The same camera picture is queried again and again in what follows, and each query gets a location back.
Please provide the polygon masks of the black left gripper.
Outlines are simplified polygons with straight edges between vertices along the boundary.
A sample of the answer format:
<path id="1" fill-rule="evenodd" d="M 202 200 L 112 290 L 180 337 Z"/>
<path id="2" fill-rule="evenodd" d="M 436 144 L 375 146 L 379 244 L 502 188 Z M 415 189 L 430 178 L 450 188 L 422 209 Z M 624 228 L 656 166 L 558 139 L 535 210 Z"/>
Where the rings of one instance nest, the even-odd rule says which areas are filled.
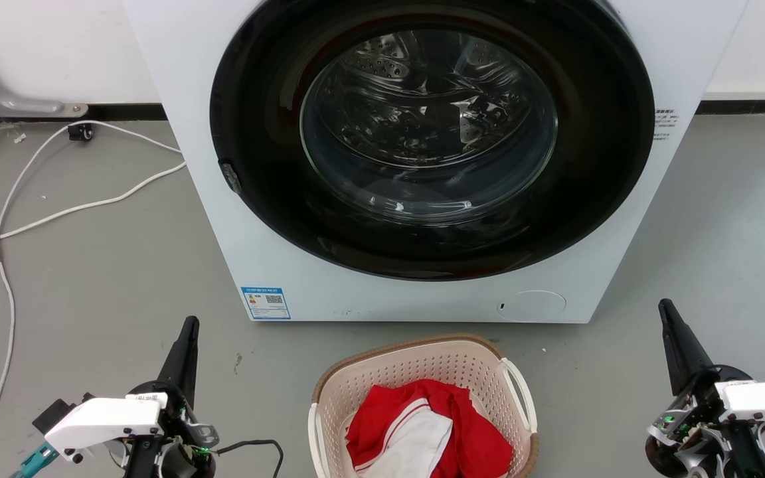
<path id="1" fill-rule="evenodd" d="M 143 434 L 124 433 L 125 477 L 213 477 L 216 459 L 210 448 L 219 442 L 215 427 L 194 414 L 200 321 L 186 317 L 178 339 L 161 367 L 157 382 L 134 388 L 127 399 L 154 400 L 157 424 Z"/>

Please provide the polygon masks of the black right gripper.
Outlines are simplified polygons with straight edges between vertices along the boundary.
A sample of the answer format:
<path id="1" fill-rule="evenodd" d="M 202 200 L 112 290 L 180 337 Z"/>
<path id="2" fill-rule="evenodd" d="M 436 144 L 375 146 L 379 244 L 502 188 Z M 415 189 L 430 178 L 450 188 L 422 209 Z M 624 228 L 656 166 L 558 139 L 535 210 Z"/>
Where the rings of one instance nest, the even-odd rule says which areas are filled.
<path id="1" fill-rule="evenodd" d="M 724 418 L 717 390 L 749 375 L 713 365 L 671 299 L 659 300 L 659 316 L 674 400 L 647 429 L 650 465 L 665 477 L 765 477 L 765 421 Z"/>

